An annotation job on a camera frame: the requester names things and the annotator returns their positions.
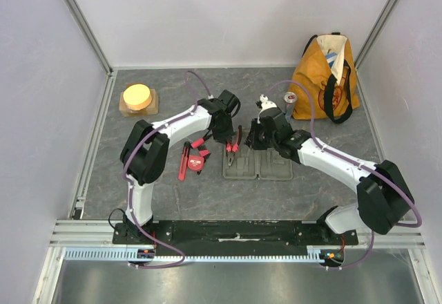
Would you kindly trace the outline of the hex keys in pink holder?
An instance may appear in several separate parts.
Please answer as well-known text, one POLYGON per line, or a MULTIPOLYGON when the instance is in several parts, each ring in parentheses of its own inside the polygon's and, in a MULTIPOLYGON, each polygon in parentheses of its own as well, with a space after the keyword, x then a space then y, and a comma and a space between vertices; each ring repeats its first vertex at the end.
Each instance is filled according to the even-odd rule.
POLYGON ((202 138, 191 143, 191 148, 196 149, 200 156, 207 161, 211 155, 211 152, 207 149, 205 143, 212 137, 212 133, 206 133, 202 138))

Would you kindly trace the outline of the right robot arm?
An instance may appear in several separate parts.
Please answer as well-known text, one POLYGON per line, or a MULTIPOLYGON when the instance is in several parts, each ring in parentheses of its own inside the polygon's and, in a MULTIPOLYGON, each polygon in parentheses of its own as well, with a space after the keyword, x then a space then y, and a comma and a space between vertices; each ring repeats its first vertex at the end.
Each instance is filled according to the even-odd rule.
POLYGON ((350 188, 353 204, 332 207, 316 227, 320 242, 332 244, 346 231, 368 228, 385 235, 401 226, 414 199, 398 167, 389 160, 373 163, 354 158, 323 143, 314 134, 294 130, 278 107, 261 111, 252 119, 245 144, 253 150, 273 148, 297 164, 322 171, 350 188))

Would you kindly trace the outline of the pink utility knife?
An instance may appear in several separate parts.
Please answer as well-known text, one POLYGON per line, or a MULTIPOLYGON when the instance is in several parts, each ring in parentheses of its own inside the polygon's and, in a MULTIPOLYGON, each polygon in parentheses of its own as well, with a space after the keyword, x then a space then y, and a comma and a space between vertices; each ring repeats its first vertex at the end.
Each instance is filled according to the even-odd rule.
POLYGON ((191 143, 185 142, 183 145, 179 173, 178 173, 178 180, 180 181, 184 181, 186 177, 186 170, 187 170, 190 150, 191 150, 191 143))

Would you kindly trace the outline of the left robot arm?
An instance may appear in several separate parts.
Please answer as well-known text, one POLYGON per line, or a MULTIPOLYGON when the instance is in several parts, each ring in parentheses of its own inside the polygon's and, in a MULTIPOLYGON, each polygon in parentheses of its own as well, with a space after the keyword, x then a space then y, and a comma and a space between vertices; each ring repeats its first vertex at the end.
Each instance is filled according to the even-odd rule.
POLYGON ((168 119, 135 123, 120 160, 123 179, 128 183, 126 217, 128 235, 136 243, 149 241, 153 219, 153 187, 162 175, 169 149, 184 138, 207 130, 215 142, 226 144, 234 134, 232 117, 240 110, 240 100, 224 90, 219 97, 200 99, 189 109, 168 119))

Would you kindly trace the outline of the yellow round sponge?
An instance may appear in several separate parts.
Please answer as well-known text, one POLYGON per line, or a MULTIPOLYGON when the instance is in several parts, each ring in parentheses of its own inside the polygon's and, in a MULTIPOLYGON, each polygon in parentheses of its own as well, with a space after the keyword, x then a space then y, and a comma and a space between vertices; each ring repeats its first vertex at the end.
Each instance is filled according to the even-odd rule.
POLYGON ((152 101, 152 93, 144 84, 134 84, 123 92, 123 100, 131 111, 140 111, 148 107, 152 101))

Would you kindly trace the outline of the grey plastic tool case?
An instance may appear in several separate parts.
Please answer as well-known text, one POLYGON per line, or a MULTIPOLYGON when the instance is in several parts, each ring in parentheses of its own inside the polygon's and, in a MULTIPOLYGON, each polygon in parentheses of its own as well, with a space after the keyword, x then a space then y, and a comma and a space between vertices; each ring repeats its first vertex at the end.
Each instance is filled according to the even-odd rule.
POLYGON ((232 163, 228 153, 223 153, 222 174, 228 180, 288 181, 293 179, 293 167, 291 160, 282 158, 274 149, 254 151, 242 146, 232 163))

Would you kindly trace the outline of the energy drink can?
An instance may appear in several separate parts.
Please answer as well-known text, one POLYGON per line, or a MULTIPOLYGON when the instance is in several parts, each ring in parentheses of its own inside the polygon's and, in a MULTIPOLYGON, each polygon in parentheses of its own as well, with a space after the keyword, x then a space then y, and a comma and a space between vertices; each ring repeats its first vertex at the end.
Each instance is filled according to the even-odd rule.
POLYGON ((285 102, 285 118, 289 122, 296 105, 297 95, 293 92, 286 92, 283 99, 285 102))

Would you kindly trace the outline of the pink handled pliers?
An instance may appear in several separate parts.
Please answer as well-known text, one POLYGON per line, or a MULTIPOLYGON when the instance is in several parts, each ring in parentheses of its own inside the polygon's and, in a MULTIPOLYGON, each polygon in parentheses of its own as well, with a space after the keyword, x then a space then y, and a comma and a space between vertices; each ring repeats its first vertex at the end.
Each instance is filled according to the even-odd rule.
POLYGON ((238 126, 236 135, 234 136, 233 142, 227 142, 226 152, 227 152, 227 164, 230 167, 235 160, 236 153, 239 151, 240 144, 242 141, 242 125, 238 126))

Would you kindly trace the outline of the yellow tote bag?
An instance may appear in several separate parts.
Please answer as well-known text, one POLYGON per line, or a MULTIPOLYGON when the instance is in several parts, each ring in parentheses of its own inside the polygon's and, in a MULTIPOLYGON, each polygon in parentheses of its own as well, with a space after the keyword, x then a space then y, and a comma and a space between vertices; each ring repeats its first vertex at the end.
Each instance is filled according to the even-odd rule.
POLYGON ((352 47, 339 32, 310 38, 292 81, 288 91, 297 96, 296 120, 327 118, 342 124, 360 106, 352 47))

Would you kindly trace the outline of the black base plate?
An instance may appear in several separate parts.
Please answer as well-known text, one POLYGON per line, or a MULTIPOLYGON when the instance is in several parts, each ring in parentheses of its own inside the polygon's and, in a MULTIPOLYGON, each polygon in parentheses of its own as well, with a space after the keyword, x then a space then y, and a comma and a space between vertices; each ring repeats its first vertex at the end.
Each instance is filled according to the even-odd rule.
POLYGON ((144 227, 168 245, 256 242, 290 245, 357 245, 356 230, 335 234, 324 224, 300 220, 154 220, 144 227))

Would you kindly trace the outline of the pink tape measure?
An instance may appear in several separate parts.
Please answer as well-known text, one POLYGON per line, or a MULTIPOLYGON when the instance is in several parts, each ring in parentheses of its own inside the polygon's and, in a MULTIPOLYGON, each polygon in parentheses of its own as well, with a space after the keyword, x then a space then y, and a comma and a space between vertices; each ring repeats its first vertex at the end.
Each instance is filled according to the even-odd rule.
POLYGON ((201 174, 204 168, 205 159, 200 155, 190 155, 187 160, 187 168, 190 171, 201 174))

